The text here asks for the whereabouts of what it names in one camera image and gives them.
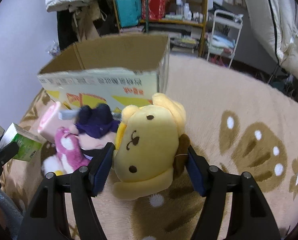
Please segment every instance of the teal bag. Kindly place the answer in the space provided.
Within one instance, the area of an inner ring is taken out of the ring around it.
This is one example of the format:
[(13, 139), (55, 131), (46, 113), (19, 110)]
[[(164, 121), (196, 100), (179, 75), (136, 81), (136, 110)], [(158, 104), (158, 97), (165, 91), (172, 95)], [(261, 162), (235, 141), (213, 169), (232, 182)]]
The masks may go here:
[(120, 26), (136, 26), (141, 18), (141, 0), (116, 0)]

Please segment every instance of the white wall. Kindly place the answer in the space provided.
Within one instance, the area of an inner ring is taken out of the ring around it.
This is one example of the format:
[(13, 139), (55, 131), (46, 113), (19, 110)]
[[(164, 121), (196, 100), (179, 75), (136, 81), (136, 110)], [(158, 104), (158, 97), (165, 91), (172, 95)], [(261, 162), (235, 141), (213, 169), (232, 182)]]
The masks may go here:
[(45, 0), (0, 3), (0, 125), (19, 122), (41, 89), (36, 73), (51, 57), (45, 51), (58, 39), (56, 13)]
[[(213, 1), (223, 5), (235, 14), (244, 14), (243, 27), (234, 59), (263, 70), (268, 74), (272, 73), (276, 63), (254, 37), (250, 26), (248, 11), (240, 6), (224, 4), (223, 0), (208, 0), (208, 8), (212, 8)], [(229, 35), (237, 37), (234, 30), (232, 30)]]

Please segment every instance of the blue gripper pad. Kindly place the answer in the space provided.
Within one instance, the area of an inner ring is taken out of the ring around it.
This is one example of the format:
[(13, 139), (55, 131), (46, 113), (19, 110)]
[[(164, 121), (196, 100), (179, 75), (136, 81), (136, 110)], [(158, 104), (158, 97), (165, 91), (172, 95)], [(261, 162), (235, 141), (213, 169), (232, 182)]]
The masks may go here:
[(102, 192), (112, 165), (112, 151), (108, 151), (94, 175), (94, 187), (92, 192), (97, 196)]
[(190, 153), (186, 164), (186, 168), (187, 168), (191, 183), (193, 185), (193, 189), (197, 191), (200, 196), (205, 196), (206, 190), (203, 187), (202, 174), (200, 173), (200, 170)]

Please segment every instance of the red bag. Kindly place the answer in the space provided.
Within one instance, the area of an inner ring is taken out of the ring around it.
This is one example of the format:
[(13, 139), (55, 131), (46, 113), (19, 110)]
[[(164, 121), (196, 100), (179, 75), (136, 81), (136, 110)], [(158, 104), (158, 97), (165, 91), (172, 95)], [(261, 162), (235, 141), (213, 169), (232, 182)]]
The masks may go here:
[[(146, 19), (146, 3), (142, 1), (142, 19)], [(159, 20), (166, 15), (166, 5), (170, 0), (148, 0), (149, 20)]]

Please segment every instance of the plush toy face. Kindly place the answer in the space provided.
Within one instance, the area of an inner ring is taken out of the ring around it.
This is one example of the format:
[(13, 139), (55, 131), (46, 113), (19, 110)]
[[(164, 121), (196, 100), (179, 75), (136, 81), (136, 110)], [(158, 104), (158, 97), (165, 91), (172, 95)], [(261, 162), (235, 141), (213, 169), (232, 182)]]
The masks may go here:
[(172, 167), (179, 139), (168, 109), (154, 105), (135, 108), (126, 125), (114, 159), (121, 181), (145, 181)]

